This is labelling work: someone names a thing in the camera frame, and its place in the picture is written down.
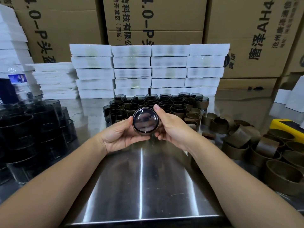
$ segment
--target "person's left hand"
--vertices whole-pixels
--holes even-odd
[[[149,140],[150,136],[140,136],[132,126],[133,117],[130,116],[121,122],[117,122],[107,129],[96,135],[107,150],[107,153],[117,151],[127,146],[139,142]]]

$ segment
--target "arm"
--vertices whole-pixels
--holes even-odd
[[[274,191],[179,117],[154,109],[164,125],[155,135],[191,153],[234,227],[304,227],[304,217]]]
[[[137,135],[132,117],[118,122],[36,176],[0,205],[1,227],[58,227],[108,152],[150,137]]]

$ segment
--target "blue label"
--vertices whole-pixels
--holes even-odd
[[[8,76],[12,84],[27,82],[25,74],[9,74]]]

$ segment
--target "yellow object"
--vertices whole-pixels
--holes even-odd
[[[289,119],[273,119],[270,124],[270,129],[284,130],[291,133],[295,142],[304,143],[304,129],[300,125]]]

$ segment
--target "stainless steel tabletop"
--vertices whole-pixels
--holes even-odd
[[[274,118],[302,122],[304,114],[273,104],[272,90],[218,90],[210,97],[208,112],[248,121],[266,133]],[[110,99],[61,100],[73,119],[78,140],[85,142],[105,128],[103,106]],[[216,135],[220,146],[223,135]],[[240,161],[254,176],[259,169]],[[0,185],[0,203],[21,185],[13,180]],[[304,196],[281,195],[304,213]],[[152,137],[112,153],[100,163],[80,192],[63,226],[136,227],[163,225],[229,226],[220,204],[203,174],[193,168],[186,152]]]

